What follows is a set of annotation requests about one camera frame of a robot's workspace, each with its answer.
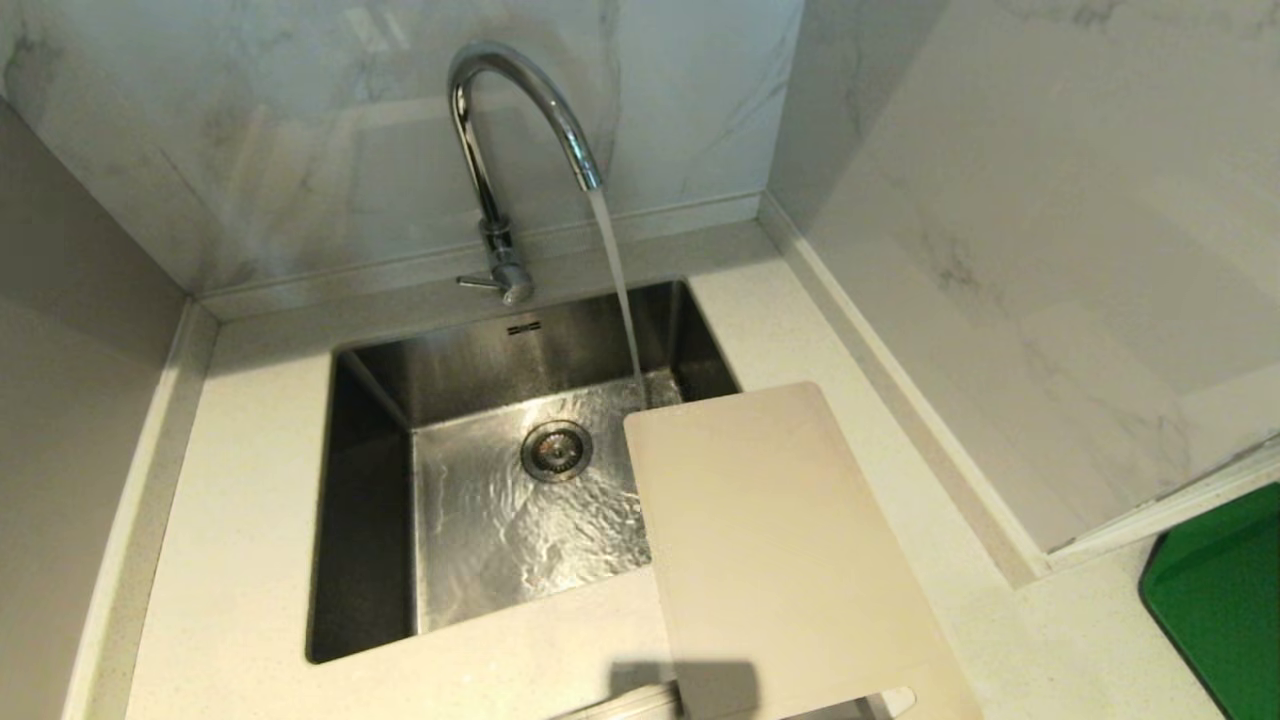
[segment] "countertop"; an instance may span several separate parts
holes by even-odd
[[[687,277],[744,389],[822,387],[988,719],[1220,717],[1138,601],[1149,543],[1010,589],[756,224],[623,261],[634,284]],[[603,252],[531,270],[539,305],[611,287]],[[128,717],[541,720],[608,697],[620,665],[669,666],[649,568],[324,665],[303,655],[332,350],[499,314],[444,282],[221,329]]]

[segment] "green tray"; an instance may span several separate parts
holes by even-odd
[[[1161,537],[1138,594],[1224,715],[1280,717],[1280,484]]]

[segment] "baseboard trim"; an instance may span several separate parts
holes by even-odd
[[[1056,571],[1071,568],[1117,547],[1157,536],[1276,482],[1280,482],[1280,439],[1274,438],[1178,492],[1139,506],[1053,550],[1048,553],[1051,569]]]
[[[63,720],[120,720],[125,715],[169,506],[216,336],[218,320],[188,300],[108,536]]]
[[[758,192],[717,197],[699,202],[621,214],[613,218],[618,242],[639,242],[691,232],[712,225],[755,219]],[[599,245],[594,223],[536,231],[518,238],[526,260],[558,258]],[[369,295],[453,278],[485,268],[479,237],[474,242],[433,250],[421,255],[291,278],[282,282],[238,287],[204,295],[200,302],[220,322],[265,313],[292,310],[353,295]]]
[[[1010,584],[1048,574],[1044,552],[768,191],[759,220]]]

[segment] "white marble backsplash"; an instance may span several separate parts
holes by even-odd
[[[188,291],[479,242],[445,100],[507,42],[570,99],[616,213],[764,187],[800,0],[0,0],[0,91]],[[534,106],[477,81],[517,231],[590,210]]]
[[[809,1],[769,190],[1044,548],[1280,429],[1277,20]]]

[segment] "white cutting board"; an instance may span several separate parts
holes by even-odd
[[[694,720],[778,720],[909,687],[909,720],[982,717],[813,383],[626,419]]]

